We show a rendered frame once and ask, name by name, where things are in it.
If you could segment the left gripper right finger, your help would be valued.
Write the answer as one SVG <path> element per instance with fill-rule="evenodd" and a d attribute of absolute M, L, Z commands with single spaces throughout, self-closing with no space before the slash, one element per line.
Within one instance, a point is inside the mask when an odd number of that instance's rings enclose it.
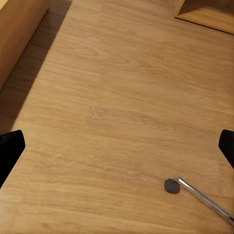
<path fill-rule="evenodd" d="M 222 130 L 218 147 L 234 169 L 234 132 Z"/>

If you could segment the swivel chair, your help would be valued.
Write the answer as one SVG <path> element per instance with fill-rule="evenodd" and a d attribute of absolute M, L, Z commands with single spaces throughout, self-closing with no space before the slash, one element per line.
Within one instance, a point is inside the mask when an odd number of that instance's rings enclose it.
<path fill-rule="evenodd" d="M 212 210 L 214 210 L 217 214 L 219 214 L 222 218 L 224 218 L 226 221 L 228 221 L 231 225 L 234 226 L 234 216 L 232 216 L 227 211 L 219 207 L 212 200 L 210 200 L 208 197 L 206 197 L 204 194 L 202 194 L 200 191 L 191 186 L 182 178 L 175 177 L 173 179 L 166 180 L 164 183 L 164 189 L 169 193 L 176 193 L 178 191 L 178 184 L 183 186 L 185 189 L 187 189 L 189 192 L 195 195 L 199 200 L 204 202 L 207 206 L 209 206 Z"/>

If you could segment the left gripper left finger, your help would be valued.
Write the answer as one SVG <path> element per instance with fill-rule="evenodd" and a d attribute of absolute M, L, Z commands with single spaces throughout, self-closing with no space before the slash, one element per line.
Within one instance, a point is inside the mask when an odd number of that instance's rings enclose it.
<path fill-rule="evenodd" d="M 0 188 L 24 149 L 25 140 L 22 130 L 0 135 Z"/>

